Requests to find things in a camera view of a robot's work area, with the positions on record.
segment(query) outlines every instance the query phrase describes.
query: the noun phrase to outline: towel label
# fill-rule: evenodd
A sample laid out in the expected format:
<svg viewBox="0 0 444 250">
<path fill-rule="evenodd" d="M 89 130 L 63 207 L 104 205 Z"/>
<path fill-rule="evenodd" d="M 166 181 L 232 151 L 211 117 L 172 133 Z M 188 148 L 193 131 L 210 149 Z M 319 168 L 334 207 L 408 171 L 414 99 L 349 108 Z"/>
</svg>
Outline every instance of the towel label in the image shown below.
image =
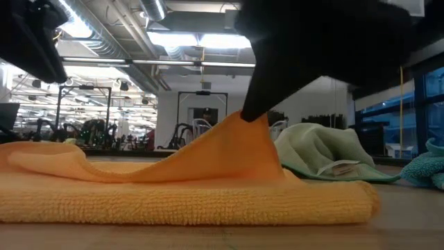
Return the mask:
<svg viewBox="0 0 444 250">
<path fill-rule="evenodd" d="M 358 160 L 338 160 L 321 167 L 316 175 L 320 175 L 325 172 L 325 170 L 331 169 L 333 171 L 333 175 L 339 176 L 352 171 L 355 168 L 355 165 L 358 163 Z"/>
</svg>

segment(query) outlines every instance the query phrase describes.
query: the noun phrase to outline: person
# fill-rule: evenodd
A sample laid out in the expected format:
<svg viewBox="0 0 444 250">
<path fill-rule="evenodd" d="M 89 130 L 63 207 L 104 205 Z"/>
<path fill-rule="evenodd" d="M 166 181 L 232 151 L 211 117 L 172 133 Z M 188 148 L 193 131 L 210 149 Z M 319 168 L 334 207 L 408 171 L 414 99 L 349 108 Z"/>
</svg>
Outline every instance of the person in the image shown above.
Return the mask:
<svg viewBox="0 0 444 250">
<path fill-rule="evenodd" d="M 211 126 L 216 125 L 216 122 L 212 121 L 211 119 L 211 108 L 203 109 L 203 119 L 207 121 Z"/>
</svg>

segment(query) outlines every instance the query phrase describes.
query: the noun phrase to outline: table surface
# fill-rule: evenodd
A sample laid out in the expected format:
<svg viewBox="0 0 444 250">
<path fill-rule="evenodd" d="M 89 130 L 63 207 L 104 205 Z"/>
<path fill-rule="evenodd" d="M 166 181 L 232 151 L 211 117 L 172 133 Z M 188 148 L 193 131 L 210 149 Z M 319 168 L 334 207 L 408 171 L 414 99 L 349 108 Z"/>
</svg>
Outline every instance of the table surface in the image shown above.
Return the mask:
<svg viewBox="0 0 444 250">
<path fill-rule="evenodd" d="M 386 166 L 378 169 L 387 174 L 401 170 Z M 277 227 L 0 224 L 0 249 L 444 249 L 442 192 L 415 188 L 405 181 L 375 187 L 382 211 L 368 224 Z"/>
</svg>

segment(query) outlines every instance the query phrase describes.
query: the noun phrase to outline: fluorescent light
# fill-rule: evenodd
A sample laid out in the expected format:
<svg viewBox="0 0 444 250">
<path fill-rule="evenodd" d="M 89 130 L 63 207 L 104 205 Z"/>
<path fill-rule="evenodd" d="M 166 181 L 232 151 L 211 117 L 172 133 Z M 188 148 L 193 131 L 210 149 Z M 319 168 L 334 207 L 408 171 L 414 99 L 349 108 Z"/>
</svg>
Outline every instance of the fluorescent light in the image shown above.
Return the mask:
<svg viewBox="0 0 444 250">
<path fill-rule="evenodd" d="M 251 48 L 250 41 L 242 35 L 206 34 L 199 45 L 213 49 Z"/>
<path fill-rule="evenodd" d="M 69 21 L 60 28 L 74 38 L 88 38 L 92 35 L 92 31 L 88 25 L 80 19 L 80 17 L 72 10 L 72 8 L 64 1 L 59 2 L 65 7 L 69 14 Z"/>
<path fill-rule="evenodd" d="M 192 34 L 156 33 L 148 32 L 153 44 L 163 47 L 197 46 L 197 39 Z"/>
<path fill-rule="evenodd" d="M 150 64 L 150 65 L 177 65 L 177 66 L 193 66 L 192 61 L 178 61 L 178 60 L 133 60 L 133 63 L 137 64 Z"/>
<path fill-rule="evenodd" d="M 83 101 L 83 102 L 88 102 L 89 99 L 86 97 L 74 97 L 75 99 L 79 100 L 79 101 Z"/>
<path fill-rule="evenodd" d="M 108 58 L 72 58 L 64 57 L 65 62 L 80 62 L 80 63 L 124 63 L 124 59 L 108 59 Z"/>
<path fill-rule="evenodd" d="M 111 65 L 111 64 L 98 64 L 99 67 L 130 67 L 130 65 Z"/>
<path fill-rule="evenodd" d="M 202 66 L 210 67 L 243 67 L 243 68 L 254 68 L 256 64 L 254 63 L 231 63 L 231 62 L 202 62 Z"/>
<path fill-rule="evenodd" d="M 206 34 L 198 41 L 192 34 L 148 32 L 151 42 L 163 47 L 203 46 L 214 49 L 251 48 L 250 41 L 242 35 Z"/>
</svg>

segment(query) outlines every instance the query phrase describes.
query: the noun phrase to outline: light green towel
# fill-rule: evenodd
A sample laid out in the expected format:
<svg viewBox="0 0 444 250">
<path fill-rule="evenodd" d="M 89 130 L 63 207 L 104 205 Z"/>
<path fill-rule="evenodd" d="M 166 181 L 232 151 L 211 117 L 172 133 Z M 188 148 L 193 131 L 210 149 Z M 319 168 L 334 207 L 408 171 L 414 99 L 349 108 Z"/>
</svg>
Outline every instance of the light green towel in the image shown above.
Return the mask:
<svg viewBox="0 0 444 250">
<path fill-rule="evenodd" d="M 399 176 L 389 176 L 375 169 L 373 159 L 364 151 L 352 129 L 296 124 L 281 132 L 275 146 L 282 165 L 308 178 L 381 182 L 400 179 Z M 341 172 L 339 168 L 332 167 L 340 160 L 356 162 L 345 166 L 345 171 Z"/>
</svg>

